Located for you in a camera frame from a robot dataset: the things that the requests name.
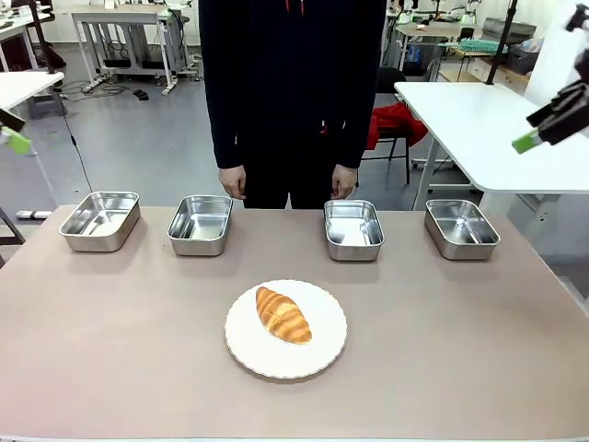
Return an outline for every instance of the person's hand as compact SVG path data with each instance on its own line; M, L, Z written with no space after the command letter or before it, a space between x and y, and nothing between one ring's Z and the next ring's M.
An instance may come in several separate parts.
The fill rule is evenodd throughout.
M243 169L243 166L219 169L219 180L230 197L238 200L246 199L243 194L246 190L246 170Z
M358 169L349 169L338 164L331 177L331 199L343 200L352 193L358 181Z

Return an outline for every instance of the person's right hand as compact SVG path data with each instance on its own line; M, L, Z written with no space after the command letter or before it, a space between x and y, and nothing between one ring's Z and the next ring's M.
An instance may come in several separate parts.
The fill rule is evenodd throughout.
M246 170L243 169L243 166L219 169L219 180L229 196L238 200L246 199L243 194L246 190Z

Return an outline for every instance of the person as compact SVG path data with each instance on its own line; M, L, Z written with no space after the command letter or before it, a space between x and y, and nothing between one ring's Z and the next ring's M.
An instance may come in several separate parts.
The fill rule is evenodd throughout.
M247 208L350 195L366 147L386 0L200 0L219 180Z

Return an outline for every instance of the black pole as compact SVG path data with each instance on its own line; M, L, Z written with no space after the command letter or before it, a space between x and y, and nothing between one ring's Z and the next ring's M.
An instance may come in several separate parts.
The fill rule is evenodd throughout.
M491 71L489 72L489 78L487 78L487 85L492 86L493 80L495 79L495 74L497 74L497 69L499 68L499 62L501 61L501 57L503 56L503 49L505 48L505 43L507 43L507 37L509 37L509 31L511 30L512 23L514 23L515 13L517 12L517 0L512 0L509 9L507 9L507 18L505 19L505 28L503 28L503 34L501 39L499 40L499 48L497 48L497 53L495 53L495 57L493 58L493 66L491 67Z
M37 37L39 37L40 51L43 52L43 58L45 59L47 72L54 74L55 71L53 70L52 63L49 59L49 47L47 46L47 41L45 41L45 37L43 36L43 29L40 26L39 15L37 14L37 4L35 3L35 0L29 0L29 7L31 14L33 15L33 25L37 31Z

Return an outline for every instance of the black pants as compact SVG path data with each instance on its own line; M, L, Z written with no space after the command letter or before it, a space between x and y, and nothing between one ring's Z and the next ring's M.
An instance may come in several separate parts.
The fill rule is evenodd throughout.
M299 139L242 147L248 209L323 209L331 197L335 159L327 140Z

